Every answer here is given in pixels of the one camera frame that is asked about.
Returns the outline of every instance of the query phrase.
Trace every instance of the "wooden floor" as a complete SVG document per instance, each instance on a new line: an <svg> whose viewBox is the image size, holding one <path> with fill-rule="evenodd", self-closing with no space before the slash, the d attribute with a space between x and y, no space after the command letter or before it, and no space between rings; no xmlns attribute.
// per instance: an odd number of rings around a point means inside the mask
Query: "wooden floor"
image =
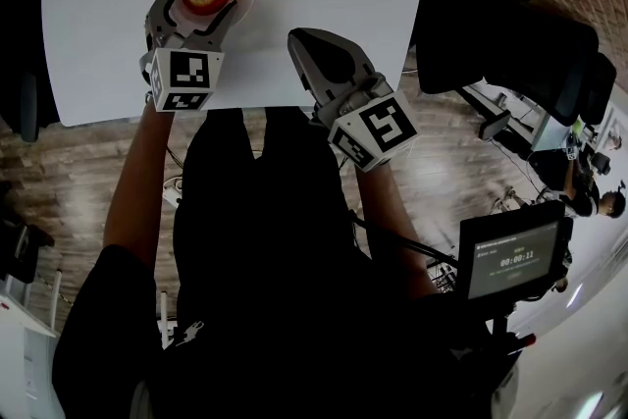
<svg viewBox="0 0 628 419"><path fill-rule="evenodd" d="M480 118L457 94L421 94L414 75L404 76L406 92L420 126L411 148L392 161L397 181L414 225L426 244L456 252L458 226L463 219L488 214L494 201L513 185L523 197L535 191L523 174L489 142L477 137ZM263 110L245 111L251 146L263 148ZM202 118L176 119L170 146L184 158ZM112 121L76 128L54 125L35 144L25 144L0 124L0 180L11 181L10 200L31 224L56 239L54 248L40 252L32 287L31 310L48 319L50 289L57 269L63 271L57 328L67 319L70 304L94 265L101 249L104 222L111 196L131 144L136 120ZM165 177L180 170L167 159ZM341 170L350 208L359 212L360 198L353 167ZM166 202L155 277L158 290L170 299L175 312L179 289L172 249L174 209ZM368 251L364 235L362 249ZM116 306L103 316L115 316Z"/></svg>

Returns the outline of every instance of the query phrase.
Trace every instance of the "office chair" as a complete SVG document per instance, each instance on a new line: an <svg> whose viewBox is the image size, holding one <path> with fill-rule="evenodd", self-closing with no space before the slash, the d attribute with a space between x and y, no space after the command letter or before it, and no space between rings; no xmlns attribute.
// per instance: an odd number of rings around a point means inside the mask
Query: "office chair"
<svg viewBox="0 0 628 419"><path fill-rule="evenodd" d="M591 167L600 175L608 175L610 173L610 158L600 152L596 152L591 157Z"/></svg>
<svg viewBox="0 0 628 419"><path fill-rule="evenodd" d="M24 141L59 122L50 87L41 28L41 0L0 0L5 36L0 116Z"/></svg>
<svg viewBox="0 0 628 419"><path fill-rule="evenodd" d="M37 226L28 225L4 203L11 184L0 184L0 278L11 275L29 284L35 277L39 247L54 246L51 235Z"/></svg>
<svg viewBox="0 0 628 419"><path fill-rule="evenodd" d="M527 96L565 126L602 121L616 72L593 28L526 0L420 0L411 43L421 89L478 82Z"/></svg>

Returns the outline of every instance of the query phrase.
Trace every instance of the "wire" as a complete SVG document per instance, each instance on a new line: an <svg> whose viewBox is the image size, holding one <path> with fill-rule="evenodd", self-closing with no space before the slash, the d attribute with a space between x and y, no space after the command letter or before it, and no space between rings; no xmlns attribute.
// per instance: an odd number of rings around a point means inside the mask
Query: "wire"
<svg viewBox="0 0 628 419"><path fill-rule="evenodd" d="M174 187L178 188L178 189L181 189L181 187L182 187L182 185L181 185L182 180L183 180L183 177L181 175L177 175L176 177L170 177L169 179L167 179L164 182L164 188L166 188L166 185L169 185L170 182L174 181L175 182L174 183Z"/></svg>
<svg viewBox="0 0 628 419"><path fill-rule="evenodd" d="M450 266L458 268L458 261L453 257L445 255L444 253L431 248L430 246L426 246L425 244L421 244L420 242L413 241L412 239L408 239L407 237L400 236L392 231L381 228L379 226L369 224L361 220L353 210L349 211L349 216L351 220L360 226L361 228L366 229L367 232L376 233L380 236L386 236L393 240L396 240L403 244L406 248L411 249L412 251L416 251L417 253L421 253L423 255L427 255L428 257L432 257L436 260L440 260L441 262L445 262Z"/></svg>
<svg viewBox="0 0 628 419"><path fill-rule="evenodd" d="M183 162L181 161L181 159L179 159L179 158L175 155L175 153L174 153L172 150L170 150L170 147L169 147L168 145L166 145L166 150L167 150L167 151L168 151L168 153L170 154L170 157L172 157L172 158L173 158L173 161L175 161L175 164L176 164L177 166L179 166L181 169L183 169Z"/></svg>
<svg viewBox="0 0 628 419"><path fill-rule="evenodd" d="M52 285L50 285L43 276L41 276L37 271L35 271L35 275L37 275L37 277L39 278L39 280L44 283L48 289L50 291L54 291L54 289L52 288ZM66 302L70 307L74 306L75 304L71 301L68 300L62 293L59 292L59 298L61 298L61 300L63 300L64 302Z"/></svg>
<svg viewBox="0 0 628 419"><path fill-rule="evenodd" d="M532 182L532 178L530 177L530 172L528 171L528 166L530 165L530 158L532 157L532 154L534 154L534 152L530 152L530 155L528 156L528 158L526 159L526 173L528 174L528 180L530 181L530 183L532 184L532 186L534 187L535 191L539 193L539 195L541 195L541 190L537 189L537 186L534 185L534 182Z"/></svg>
<svg viewBox="0 0 628 419"><path fill-rule="evenodd" d="M517 163L515 163L512 158L506 154L500 147L499 145L497 145L493 139L491 139L491 143L499 150L499 152L501 152L504 156L506 156L508 158L508 160L515 165L515 167L517 168L517 170L519 170L521 172L521 175L523 175L526 179L528 179L528 182L530 182L532 184L532 187L534 188L534 190L537 192L537 194L540 194L541 191L537 189L537 186L534 185L534 182L532 182L532 178L530 177L530 174L526 175L525 173L523 173L523 170L519 167L519 165ZM532 152L529 156L528 159L526 159L526 171L528 171L528 160L530 159L530 156L532 156L532 154L534 154L534 152Z"/></svg>
<svg viewBox="0 0 628 419"><path fill-rule="evenodd" d="M532 112L532 109L530 109L528 112L526 112L523 116L521 116L519 119L517 119L517 121L523 121L523 118L526 117L528 114L530 114L530 112Z"/></svg>

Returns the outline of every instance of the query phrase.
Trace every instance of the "timer display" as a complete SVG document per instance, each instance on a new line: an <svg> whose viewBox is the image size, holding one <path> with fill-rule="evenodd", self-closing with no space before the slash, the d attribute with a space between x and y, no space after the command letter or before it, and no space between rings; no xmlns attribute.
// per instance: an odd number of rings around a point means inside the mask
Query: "timer display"
<svg viewBox="0 0 628 419"><path fill-rule="evenodd" d="M550 272L558 224L475 245L469 298L496 293Z"/></svg>

